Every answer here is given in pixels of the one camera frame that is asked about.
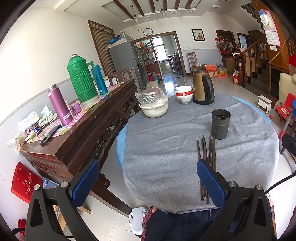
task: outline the pendant light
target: pendant light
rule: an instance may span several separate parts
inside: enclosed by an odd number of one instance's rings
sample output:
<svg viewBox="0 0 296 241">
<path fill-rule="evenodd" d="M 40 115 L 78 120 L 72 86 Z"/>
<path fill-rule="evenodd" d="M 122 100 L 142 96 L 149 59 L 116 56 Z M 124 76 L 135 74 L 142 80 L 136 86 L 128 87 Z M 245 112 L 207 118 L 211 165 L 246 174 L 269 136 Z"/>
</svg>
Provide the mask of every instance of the pendant light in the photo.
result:
<svg viewBox="0 0 296 241">
<path fill-rule="evenodd" d="M 161 7 L 160 3 L 159 3 L 159 0 L 156 0 L 158 1 L 158 4 L 160 6 L 160 13 L 161 13 L 161 16 L 162 18 L 167 18 L 168 16 L 166 15 L 165 11 L 163 10 L 163 8 Z"/>
<path fill-rule="evenodd" d="M 135 11 L 133 10 L 133 18 L 135 19 L 136 25 L 140 24 L 138 16 L 135 14 Z"/>
<path fill-rule="evenodd" d="M 187 2 L 187 5 L 188 5 L 188 11 L 189 11 L 189 13 L 190 13 L 190 14 L 194 14 L 193 9 L 192 9 L 192 7 L 190 6 L 190 4 L 188 4 L 188 2 Z"/>
<path fill-rule="evenodd" d="M 191 6 L 188 6 L 188 11 L 189 11 L 190 14 L 194 14 L 193 9 L 192 9 Z"/>
</svg>

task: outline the newel post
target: newel post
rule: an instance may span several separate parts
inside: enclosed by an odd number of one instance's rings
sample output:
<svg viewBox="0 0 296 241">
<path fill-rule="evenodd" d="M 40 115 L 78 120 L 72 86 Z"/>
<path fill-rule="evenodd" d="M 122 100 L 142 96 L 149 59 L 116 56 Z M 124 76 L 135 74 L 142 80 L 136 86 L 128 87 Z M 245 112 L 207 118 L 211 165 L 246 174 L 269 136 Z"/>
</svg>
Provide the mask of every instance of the newel post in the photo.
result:
<svg viewBox="0 0 296 241">
<path fill-rule="evenodd" d="M 239 69 L 239 75 L 238 75 L 238 80 L 237 83 L 238 85 L 242 85 L 244 82 L 244 58 L 242 56 L 242 52 L 240 50 L 240 45 L 237 44 L 237 51 L 236 51 L 236 59 L 237 59 L 237 67 Z"/>
</svg>

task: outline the gray tablecloth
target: gray tablecloth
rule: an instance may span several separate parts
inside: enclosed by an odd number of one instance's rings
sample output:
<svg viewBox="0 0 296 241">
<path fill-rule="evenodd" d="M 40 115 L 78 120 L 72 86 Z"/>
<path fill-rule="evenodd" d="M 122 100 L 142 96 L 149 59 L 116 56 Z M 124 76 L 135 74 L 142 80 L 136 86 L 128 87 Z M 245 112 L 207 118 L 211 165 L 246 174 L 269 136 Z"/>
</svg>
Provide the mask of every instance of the gray tablecloth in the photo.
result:
<svg viewBox="0 0 296 241">
<path fill-rule="evenodd" d="M 123 176 L 134 197 L 172 213 L 215 208 L 200 200 L 196 140 L 205 135 L 208 143 L 217 108 L 231 113 L 227 137 L 216 140 L 217 171 L 241 187 L 270 186 L 279 140 L 261 115 L 222 93 L 210 105 L 181 104 L 172 96 L 165 115 L 148 118 L 140 111 L 128 121 Z"/>
</svg>

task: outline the gray refrigerator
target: gray refrigerator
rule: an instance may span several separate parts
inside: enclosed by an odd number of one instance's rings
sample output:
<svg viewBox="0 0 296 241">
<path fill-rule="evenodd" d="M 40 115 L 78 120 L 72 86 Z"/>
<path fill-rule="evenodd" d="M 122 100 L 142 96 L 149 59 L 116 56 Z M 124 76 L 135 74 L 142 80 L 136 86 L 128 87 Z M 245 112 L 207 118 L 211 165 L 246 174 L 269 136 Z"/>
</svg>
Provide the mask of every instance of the gray refrigerator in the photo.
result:
<svg viewBox="0 0 296 241">
<path fill-rule="evenodd" d="M 143 91 L 146 89 L 148 83 L 144 61 L 134 39 L 129 36 L 125 39 L 126 42 L 120 41 L 121 43 L 117 45 L 115 43 L 108 49 L 113 65 L 116 71 L 133 67 L 136 73 L 136 81 L 138 82 L 140 89 Z"/>
</svg>

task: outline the pink checkered tablecloth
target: pink checkered tablecloth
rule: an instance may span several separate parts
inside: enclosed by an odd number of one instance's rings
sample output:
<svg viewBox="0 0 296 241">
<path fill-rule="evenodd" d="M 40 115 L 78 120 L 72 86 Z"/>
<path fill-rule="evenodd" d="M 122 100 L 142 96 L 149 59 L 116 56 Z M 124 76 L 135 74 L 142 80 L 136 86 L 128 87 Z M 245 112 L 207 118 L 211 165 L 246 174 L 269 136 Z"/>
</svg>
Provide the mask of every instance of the pink checkered tablecloth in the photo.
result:
<svg viewBox="0 0 296 241">
<path fill-rule="evenodd" d="M 115 90 L 116 88 L 118 88 L 121 84 L 121 83 L 118 83 L 116 85 L 113 85 L 113 86 L 109 86 L 107 89 L 108 89 L 108 93 L 107 94 L 104 94 L 102 96 L 99 95 L 99 100 L 96 101 L 95 103 L 87 106 L 87 107 L 84 107 L 81 112 L 79 112 L 78 114 L 76 114 L 75 116 L 73 116 L 73 121 L 71 121 L 69 124 L 67 124 L 66 126 L 62 126 L 60 129 L 57 130 L 57 132 L 53 135 L 53 137 L 57 137 L 57 136 L 60 136 L 60 135 L 63 135 L 65 134 L 78 120 L 81 119 L 82 116 L 84 116 L 84 114 L 91 108 L 93 107 L 96 103 L 98 103 L 101 99 L 103 99 L 106 95 L 110 94 L 111 91 Z M 54 120 L 53 122 L 51 122 L 50 124 L 48 124 L 46 127 L 43 128 L 42 132 L 35 136 L 34 138 L 32 138 L 30 141 L 28 141 L 27 143 L 31 143 L 31 142 L 35 142 L 35 141 L 40 141 L 42 139 L 44 139 L 47 134 L 52 130 L 52 128 L 54 128 L 55 126 L 58 126 L 58 125 L 61 125 L 61 121 L 59 118 L 57 118 L 56 120 Z"/>
</svg>

